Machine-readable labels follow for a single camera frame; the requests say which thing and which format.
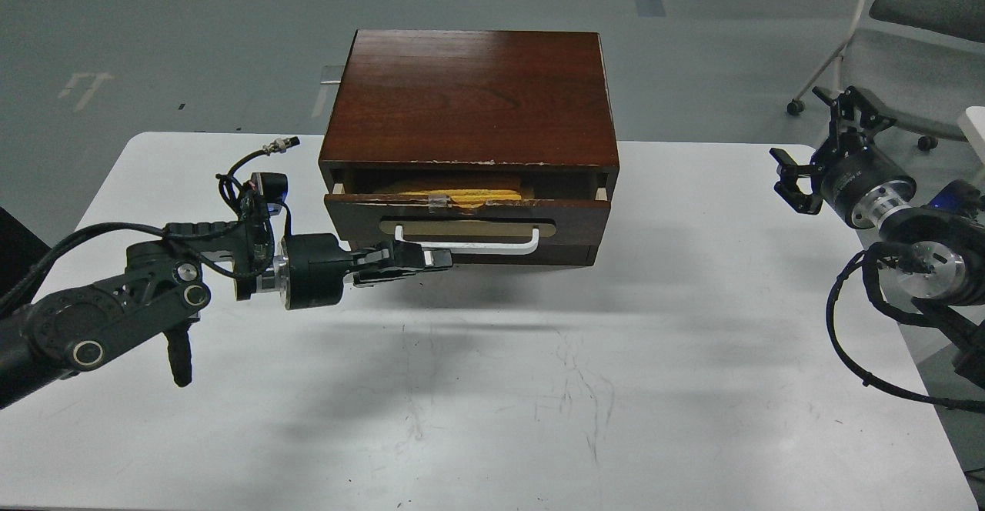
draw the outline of wooden drawer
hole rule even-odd
[[[354,245],[397,224],[412,241],[490,243],[537,225],[532,254],[456,261],[592,265],[619,171],[598,35],[359,31],[319,163]],[[394,188],[408,182],[437,188]],[[478,205],[442,191],[483,182],[516,189]]]

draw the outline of black robotic arm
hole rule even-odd
[[[364,286],[450,268],[449,252],[409,242],[348,251],[332,234],[293,235],[289,209],[277,252],[270,217],[288,208],[286,177],[254,173],[240,184],[235,171],[253,157],[298,144],[296,137],[278,139],[217,175],[222,198],[239,217],[235,221],[169,223],[162,229],[103,223],[78,230],[52,248],[27,279],[0,299],[0,312],[40,283],[59,256],[92,237],[132,229],[160,238],[128,247],[122,275],[48,294],[0,321],[0,409],[56,379],[102,367],[159,333],[168,339],[175,384],[187,386],[192,376],[188,329],[211,301],[203,266],[231,277],[237,300],[280,291],[289,310],[335,305],[349,275]],[[232,270],[219,262],[231,262]]]

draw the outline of robotic arm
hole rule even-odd
[[[796,212],[817,214],[827,202],[849,227],[876,228],[880,237],[849,262],[833,288],[827,318],[835,349],[866,384],[882,382],[854,361],[848,363],[833,332],[833,304],[841,284],[862,269],[866,296],[877,310],[904,324],[939,329],[960,350],[954,371],[985,388],[985,325],[951,309],[985,304],[985,228],[976,221],[983,208],[981,192],[958,180],[928,205],[911,205],[916,183],[876,147],[875,135],[896,122],[880,112],[882,104],[855,87],[836,98],[819,88],[815,94],[830,107],[827,139],[806,165],[782,149],[771,149],[779,163],[774,189]],[[810,179],[811,193],[801,191],[799,179]],[[883,299],[881,269],[893,270],[919,312],[904,312]],[[954,406],[985,412],[977,403]]]
[[[211,300],[203,266],[235,280],[236,300],[280,291],[289,310],[335,305],[347,275],[357,286],[365,286],[450,268],[449,252],[409,242],[347,251],[332,234],[293,235],[285,175],[254,173],[240,184],[234,174],[253,157],[298,144],[296,137],[278,139],[240,160],[229,173],[217,175],[222,198],[239,216],[236,221],[169,223],[162,229],[98,224],[52,248],[28,278],[0,300],[0,312],[40,283],[60,255],[91,237],[120,229],[161,237],[128,247],[122,275],[48,294],[0,319],[0,409],[53,380],[102,367],[159,333],[168,339],[175,384],[187,386],[192,370],[188,329]],[[270,216],[281,209],[288,212],[275,255]],[[231,262],[232,271],[219,268],[217,262]]]

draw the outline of white table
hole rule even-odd
[[[273,137],[139,135],[83,224],[228,219],[212,174]],[[289,173],[298,233],[331,228],[319,146],[243,170]],[[975,509],[932,407],[863,388],[827,342],[855,234],[788,209],[766,147],[619,150],[593,268],[459,266],[294,312],[212,276],[190,387],[159,336],[0,412],[0,506]],[[84,245],[42,293],[116,275],[142,239]],[[922,392],[861,292],[845,346]]]

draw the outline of black cable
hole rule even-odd
[[[288,207],[288,203],[281,202],[281,207],[284,207],[284,235],[291,236],[291,207]]]
[[[931,405],[934,406],[945,406],[947,409],[960,409],[966,410],[967,412],[985,413],[985,402],[976,401],[975,399],[934,398],[933,396],[917,394],[917,392],[911,392],[908,389],[900,388],[900,386],[891,384],[891,382],[887,382],[886,380],[877,377],[871,372],[866,371],[858,363],[855,363],[855,361],[848,356],[848,353],[845,352],[844,348],[841,347],[841,343],[838,342],[837,333],[834,331],[834,305],[838,301],[838,295],[841,293],[841,287],[844,286],[845,280],[848,280],[848,277],[852,275],[852,272],[862,268],[865,258],[866,251],[861,251],[855,254],[847,265],[845,265],[845,268],[841,270],[841,273],[838,273],[837,279],[834,280],[834,284],[831,286],[831,291],[827,295],[826,312],[824,313],[824,319],[826,319],[827,324],[827,335],[831,340],[831,345],[834,346],[834,352],[837,353],[838,358],[841,359],[841,362],[844,363],[845,366],[848,367],[848,370],[852,371],[855,376],[862,379],[863,386],[872,386],[873,388],[878,389],[881,392],[886,392],[886,394],[891,396],[897,396],[897,398],[902,399],[910,399],[912,402],[924,402],[931,403]]]
[[[25,290],[33,286],[37,286],[40,282],[45,281],[45,277],[48,273],[52,271],[52,267],[58,259],[61,258],[67,252],[72,251],[81,244],[94,239],[96,236],[102,236],[103,234],[108,234],[109,232],[114,232],[118,230],[136,230],[138,232],[144,232],[145,234],[151,234],[152,236],[163,236],[165,231],[146,224],[137,224],[132,222],[102,222],[99,224],[92,224],[85,228],[80,228],[77,231],[66,236],[62,241],[53,245],[53,247],[46,252],[46,254],[31,267],[28,271],[28,275],[24,276],[24,279],[18,281],[17,284],[6,295],[0,298],[0,312],[9,311],[8,307],[10,304],[21,297],[25,293]]]

